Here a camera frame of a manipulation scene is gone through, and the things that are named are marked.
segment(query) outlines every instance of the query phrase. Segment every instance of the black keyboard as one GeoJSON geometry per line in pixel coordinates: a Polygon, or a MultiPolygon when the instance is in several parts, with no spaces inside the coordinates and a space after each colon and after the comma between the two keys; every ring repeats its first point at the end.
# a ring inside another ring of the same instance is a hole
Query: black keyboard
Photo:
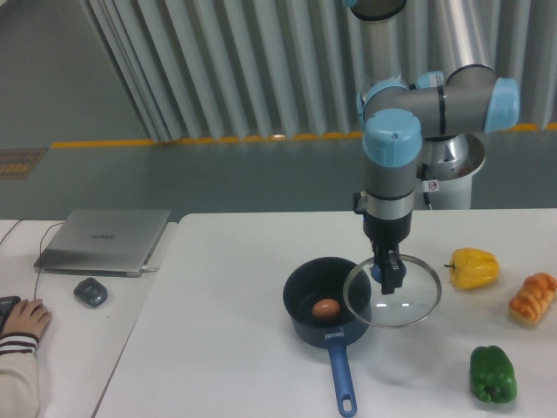
{"type": "Polygon", "coordinates": [[[11,310],[21,299],[18,296],[8,296],[6,298],[0,298],[0,333],[3,329],[3,324],[11,314],[11,310]]]}

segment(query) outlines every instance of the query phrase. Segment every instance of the yellow floor line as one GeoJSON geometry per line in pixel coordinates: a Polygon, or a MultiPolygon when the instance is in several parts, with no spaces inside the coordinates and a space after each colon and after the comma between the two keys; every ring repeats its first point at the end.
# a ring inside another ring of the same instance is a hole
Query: yellow floor line
{"type": "MultiPolygon", "coordinates": [[[[539,131],[537,125],[534,124],[520,124],[507,131],[539,131]]],[[[557,123],[547,125],[545,131],[557,130],[557,123]]],[[[358,139],[362,138],[361,131],[352,131],[348,133],[342,132],[327,132],[323,135],[315,135],[313,133],[299,133],[292,137],[294,141],[313,141],[323,139],[358,139]]],[[[91,148],[91,147],[105,147],[105,146],[149,146],[149,145],[201,145],[201,144],[235,144],[244,142],[273,142],[287,140],[285,135],[271,135],[269,137],[261,137],[259,135],[252,135],[240,139],[238,137],[222,137],[220,139],[213,139],[210,137],[202,137],[198,139],[181,138],[171,141],[167,144],[161,144],[152,139],[122,139],[122,140],[107,140],[107,141],[75,141],[75,142],[55,142],[50,148],[91,148]]]]}
{"type": "Polygon", "coordinates": [[[152,139],[121,139],[110,141],[75,141],[75,142],[55,142],[50,148],[91,148],[103,146],[147,146],[155,145],[152,139]]]}

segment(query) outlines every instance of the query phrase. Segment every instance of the green bell pepper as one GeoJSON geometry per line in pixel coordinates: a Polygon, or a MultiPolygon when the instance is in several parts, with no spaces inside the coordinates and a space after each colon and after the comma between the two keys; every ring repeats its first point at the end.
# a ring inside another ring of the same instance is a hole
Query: green bell pepper
{"type": "Polygon", "coordinates": [[[472,351],[470,386],[482,402],[507,403],[516,397],[514,367],[503,350],[490,346],[472,351]]]}

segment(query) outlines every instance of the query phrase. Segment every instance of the laptop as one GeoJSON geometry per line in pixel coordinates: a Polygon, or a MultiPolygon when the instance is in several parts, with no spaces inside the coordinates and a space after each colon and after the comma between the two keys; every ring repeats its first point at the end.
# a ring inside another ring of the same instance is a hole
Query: laptop
{"type": "Polygon", "coordinates": [[[169,210],[76,209],[35,266],[54,273],[139,277],[162,236],[169,210]]]}

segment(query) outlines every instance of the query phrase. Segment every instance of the bread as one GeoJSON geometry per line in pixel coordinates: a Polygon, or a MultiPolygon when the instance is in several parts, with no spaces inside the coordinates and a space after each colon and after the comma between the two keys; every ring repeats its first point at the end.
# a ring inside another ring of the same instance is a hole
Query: bread
{"type": "Polygon", "coordinates": [[[528,276],[508,302],[511,318],[525,325],[537,324],[547,311],[557,292],[557,280],[547,273],[528,276]]]}

